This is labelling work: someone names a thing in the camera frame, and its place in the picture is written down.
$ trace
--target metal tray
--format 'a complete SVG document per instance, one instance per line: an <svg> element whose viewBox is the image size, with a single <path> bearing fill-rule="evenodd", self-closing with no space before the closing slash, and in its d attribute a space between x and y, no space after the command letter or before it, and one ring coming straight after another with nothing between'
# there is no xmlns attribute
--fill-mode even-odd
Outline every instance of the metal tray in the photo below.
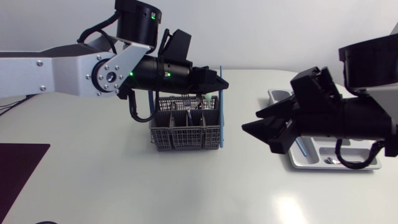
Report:
<svg viewBox="0 0 398 224"><path fill-rule="evenodd" d="M268 90L269 104L272 105L289 97L292 90ZM307 156L301 152L295 142L289 150L290 161L298 169L340 169L350 170L342 164L330 164L328 157L337 160L335 155L336 138L302 138L297 141L305 149ZM355 141L344 139L341 146L341 156L347 161L364 161L368 158L371 143L369 141ZM380 160L376 157L372 163L363 170L376 170L381 168Z"/></svg>

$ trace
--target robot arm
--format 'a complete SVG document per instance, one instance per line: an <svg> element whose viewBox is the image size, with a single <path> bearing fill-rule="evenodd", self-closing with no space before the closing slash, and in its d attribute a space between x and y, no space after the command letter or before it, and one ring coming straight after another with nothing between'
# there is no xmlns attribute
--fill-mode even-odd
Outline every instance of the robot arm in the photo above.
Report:
<svg viewBox="0 0 398 224"><path fill-rule="evenodd" d="M215 71L192 67L186 60L191 36L180 30L173 35L166 30L158 57L145 55L157 45L159 9L135 0L116 0L115 9L107 21L84 31L78 44L43 52L0 52L0 97L54 91L107 97L123 88L204 94L228 87ZM109 37L102 28L116 20L117 36ZM94 32L105 35L84 44ZM125 43L118 54L117 40Z"/></svg>
<svg viewBox="0 0 398 224"><path fill-rule="evenodd" d="M340 49L345 63L345 84L355 98L342 98L327 68L300 72L292 79L294 94L256 113L262 120L244 124L243 130L264 141L271 152L285 154L295 139L334 137L336 155L343 165L362 169L385 147L385 155L398 155L398 35ZM341 157L341 139L376 140L369 159L358 164Z"/></svg>

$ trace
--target white wall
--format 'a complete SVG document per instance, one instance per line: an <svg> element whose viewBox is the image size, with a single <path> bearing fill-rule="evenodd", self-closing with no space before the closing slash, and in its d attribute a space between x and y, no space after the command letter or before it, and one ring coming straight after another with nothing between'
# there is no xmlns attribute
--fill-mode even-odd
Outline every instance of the white wall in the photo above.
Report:
<svg viewBox="0 0 398 224"><path fill-rule="evenodd" d="M388 0L145 0L163 12L159 33L193 36L188 59L217 68L299 72L329 66L342 78L338 48L388 35L398 21ZM43 50L74 43L108 18L114 0L1 0L0 50ZM116 26L106 29L115 34Z"/></svg>

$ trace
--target utensil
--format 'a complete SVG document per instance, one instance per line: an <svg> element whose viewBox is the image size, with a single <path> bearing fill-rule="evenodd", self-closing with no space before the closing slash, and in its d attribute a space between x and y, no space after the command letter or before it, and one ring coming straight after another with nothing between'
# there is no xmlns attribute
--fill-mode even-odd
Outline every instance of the utensil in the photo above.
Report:
<svg viewBox="0 0 398 224"><path fill-rule="evenodd" d="M189 94L182 95L182 101L188 113L189 126L193 126L192 115L191 115L191 100L189 99Z"/></svg>
<svg viewBox="0 0 398 224"><path fill-rule="evenodd" d="M198 110L201 110L201 106L202 106L201 94L197 94L197 107L198 107Z"/></svg>
<svg viewBox="0 0 398 224"><path fill-rule="evenodd" d="M210 106L211 106L211 93L205 94L205 99L207 101L207 109L210 109Z"/></svg>
<svg viewBox="0 0 398 224"><path fill-rule="evenodd" d="M326 159L325 162L326 162L326 163L329 163L329 164L341 164L340 161L337 161L337 160L335 160L335 159L332 158L332 157L328 157L328 159Z"/></svg>
<svg viewBox="0 0 398 224"><path fill-rule="evenodd" d="M325 162L326 162L326 163L329 163L329 164L338 164L338 165L341 164L340 161L338 161L338 160L336 160L336 159L334 159L334 158L332 158L332 157L328 157L328 159L325 159Z"/></svg>
<svg viewBox="0 0 398 224"><path fill-rule="evenodd" d="M171 102L170 110L177 110L177 104L175 102Z"/></svg>

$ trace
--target fork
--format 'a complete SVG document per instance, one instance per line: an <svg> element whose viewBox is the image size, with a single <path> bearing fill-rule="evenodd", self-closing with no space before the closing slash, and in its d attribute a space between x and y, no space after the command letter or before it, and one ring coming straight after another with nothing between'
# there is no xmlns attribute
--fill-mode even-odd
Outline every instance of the fork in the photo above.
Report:
<svg viewBox="0 0 398 224"><path fill-rule="evenodd" d="M189 94L182 95L182 101L188 113L189 126L193 126L192 115L191 115L191 100L189 99Z"/></svg>

